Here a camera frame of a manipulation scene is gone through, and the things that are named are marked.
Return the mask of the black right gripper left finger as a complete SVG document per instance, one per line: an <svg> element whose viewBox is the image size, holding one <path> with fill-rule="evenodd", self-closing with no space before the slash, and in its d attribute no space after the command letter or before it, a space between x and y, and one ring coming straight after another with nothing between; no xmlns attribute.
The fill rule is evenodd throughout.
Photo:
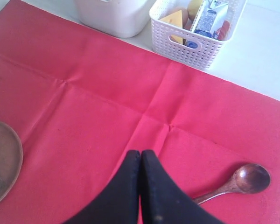
<svg viewBox="0 0 280 224"><path fill-rule="evenodd" d="M140 153L126 153L106 187L66 224L136 224L139 215Z"/></svg>

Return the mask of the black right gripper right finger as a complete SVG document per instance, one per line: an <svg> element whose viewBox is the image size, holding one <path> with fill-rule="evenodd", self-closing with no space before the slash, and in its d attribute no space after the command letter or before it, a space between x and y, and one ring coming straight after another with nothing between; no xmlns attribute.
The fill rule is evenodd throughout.
<svg viewBox="0 0 280 224"><path fill-rule="evenodd" d="M176 185L152 150L141 153L140 203L144 224L222 223Z"/></svg>

